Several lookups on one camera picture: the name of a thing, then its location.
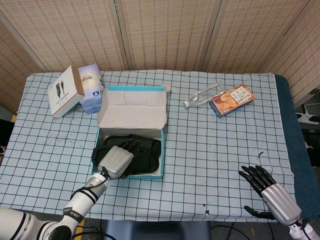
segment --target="black grid lines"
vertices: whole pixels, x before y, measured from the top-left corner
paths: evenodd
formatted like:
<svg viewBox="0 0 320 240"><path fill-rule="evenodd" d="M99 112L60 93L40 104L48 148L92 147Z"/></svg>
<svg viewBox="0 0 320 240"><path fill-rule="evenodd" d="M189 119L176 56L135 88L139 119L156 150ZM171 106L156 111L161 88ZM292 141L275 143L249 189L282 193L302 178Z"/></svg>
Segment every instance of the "black grid lines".
<svg viewBox="0 0 320 240"><path fill-rule="evenodd" d="M241 166L263 165L294 197L273 74L221 74L171 70L105 71L104 85L171 84L167 99L163 180L111 181L88 217L137 220L258 221L242 208L265 206L239 178ZM3 207L62 214L72 192L90 178L97 114L81 105L63 118L50 115L46 89L60 73L27 79L17 121L0 167ZM182 102L213 83L246 84L256 99L217 118L209 105Z"/></svg>

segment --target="robotic arm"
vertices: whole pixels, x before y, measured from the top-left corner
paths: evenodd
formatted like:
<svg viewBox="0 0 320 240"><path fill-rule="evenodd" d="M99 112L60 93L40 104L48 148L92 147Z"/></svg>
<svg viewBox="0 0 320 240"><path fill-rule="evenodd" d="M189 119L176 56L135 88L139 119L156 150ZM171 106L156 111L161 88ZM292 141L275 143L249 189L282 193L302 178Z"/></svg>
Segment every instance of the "robotic arm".
<svg viewBox="0 0 320 240"><path fill-rule="evenodd" d="M106 191L110 180L120 178L142 148L140 141L132 139L113 146L99 163L100 173L71 195L60 222L39 221L29 213L0 207L0 240L72 239L78 224Z"/></svg>
<svg viewBox="0 0 320 240"><path fill-rule="evenodd" d="M261 166L242 166L240 171L251 187L259 194L270 212L257 212L249 206L244 209L257 218L277 220L290 228L290 235L295 240L320 240L320 236L303 219L301 209L287 190L272 178Z"/></svg>

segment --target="open shoe box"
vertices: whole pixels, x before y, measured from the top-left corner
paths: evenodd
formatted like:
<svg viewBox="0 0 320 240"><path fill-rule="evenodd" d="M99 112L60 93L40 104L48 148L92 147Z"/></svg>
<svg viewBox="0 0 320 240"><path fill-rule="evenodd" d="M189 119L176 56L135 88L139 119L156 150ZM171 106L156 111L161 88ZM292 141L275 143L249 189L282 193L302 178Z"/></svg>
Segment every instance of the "open shoe box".
<svg viewBox="0 0 320 240"><path fill-rule="evenodd" d="M148 174L130 175L131 179L159 179L164 175L167 94L163 86L108 86L102 95L97 116L99 134L96 146L109 136L136 134L161 140L159 168Z"/></svg>

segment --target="white tissue paper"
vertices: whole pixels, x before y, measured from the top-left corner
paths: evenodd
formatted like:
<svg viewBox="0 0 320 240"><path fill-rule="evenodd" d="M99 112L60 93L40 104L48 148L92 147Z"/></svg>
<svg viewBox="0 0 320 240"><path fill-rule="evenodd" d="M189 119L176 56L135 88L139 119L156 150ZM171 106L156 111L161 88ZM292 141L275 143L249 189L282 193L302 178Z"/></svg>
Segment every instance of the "white tissue paper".
<svg viewBox="0 0 320 240"><path fill-rule="evenodd" d="M84 98L80 101L84 111L92 114L100 111L104 85L97 64L79 67Z"/></svg>

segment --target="blue table edge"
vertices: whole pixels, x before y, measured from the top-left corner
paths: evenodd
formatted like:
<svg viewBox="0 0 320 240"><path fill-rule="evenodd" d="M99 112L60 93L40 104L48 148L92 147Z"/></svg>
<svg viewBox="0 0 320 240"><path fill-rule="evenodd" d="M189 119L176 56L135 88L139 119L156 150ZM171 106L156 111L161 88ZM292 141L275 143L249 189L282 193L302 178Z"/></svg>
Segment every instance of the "blue table edge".
<svg viewBox="0 0 320 240"><path fill-rule="evenodd" d="M294 174L295 199L303 218L320 216L320 191L309 161L304 137L296 116L287 79L275 75L282 127L291 171Z"/></svg>

